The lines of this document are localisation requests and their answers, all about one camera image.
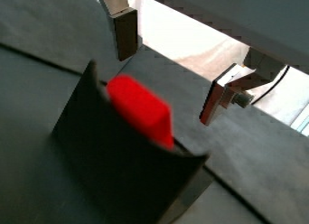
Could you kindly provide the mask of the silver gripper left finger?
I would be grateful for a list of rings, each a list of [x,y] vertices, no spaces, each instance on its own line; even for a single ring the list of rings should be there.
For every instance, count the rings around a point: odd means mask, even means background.
[[[99,0],[111,19],[117,59],[131,57],[139,47],[138,40],[138,10],[130,7],[128,0]]]

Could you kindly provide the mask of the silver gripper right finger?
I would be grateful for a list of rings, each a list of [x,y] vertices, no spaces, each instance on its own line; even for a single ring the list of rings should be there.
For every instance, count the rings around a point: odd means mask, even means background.
[[[246,108],[254,98],[250,89],[270,83],[283,67],[281,61],[250,48],[242,65],[233,63],[212,80],[199,115],[200,122],[208,126],[230,104]]]

